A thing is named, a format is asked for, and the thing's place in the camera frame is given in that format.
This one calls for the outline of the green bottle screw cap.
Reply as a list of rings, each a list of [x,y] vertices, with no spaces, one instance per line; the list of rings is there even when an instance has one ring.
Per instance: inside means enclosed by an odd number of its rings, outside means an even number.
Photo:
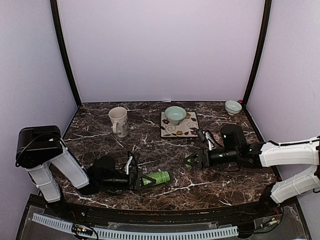
[[[185,167],[188,169],[193,168],[194,167],[194,160],[192,158],[186,157],[184,159],[184,164],[185,164]]]

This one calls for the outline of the green labelled supplement bottle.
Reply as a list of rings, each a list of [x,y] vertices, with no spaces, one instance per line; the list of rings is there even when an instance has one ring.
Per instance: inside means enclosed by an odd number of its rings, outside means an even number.
[[[171,179],[168,171],[158,171],[152,174],[156,177],[156,185],[168,183]]]

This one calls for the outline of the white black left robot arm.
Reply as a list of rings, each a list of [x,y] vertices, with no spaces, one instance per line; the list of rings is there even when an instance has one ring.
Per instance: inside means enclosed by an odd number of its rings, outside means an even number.
[[[50,171],[50,165],[54,165],[84,196],[97,194],[100,190],[139,191],[157,183],[155,178],[138,170],[131,171],[138,166],[131,152],[123,171],[116,170],[115,160],[107,155],[95,159],[91,167],[85,168],[68,149],[56,125],[20,130],[15,165],[28,172],[44,199],[51,203],[51,210],[60,218],[67,218],[71,208],[62,200],[63,192]]]

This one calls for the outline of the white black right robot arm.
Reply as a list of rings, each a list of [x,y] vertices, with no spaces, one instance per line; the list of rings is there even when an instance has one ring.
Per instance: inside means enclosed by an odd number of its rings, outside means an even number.
[[[220,129],[222,148],[202,149],[184,159],[191,167],[208,168],[226,163],[236,163],[242,168],[261,169],[279,165],[308,165],[304,171],[287,180],[268,185],[255,213],[266,217],[275,205],[287,199],[320,187],[320,138],[276,143],[274,141],[247,143],[243,129],[236,124],[226,124]]]

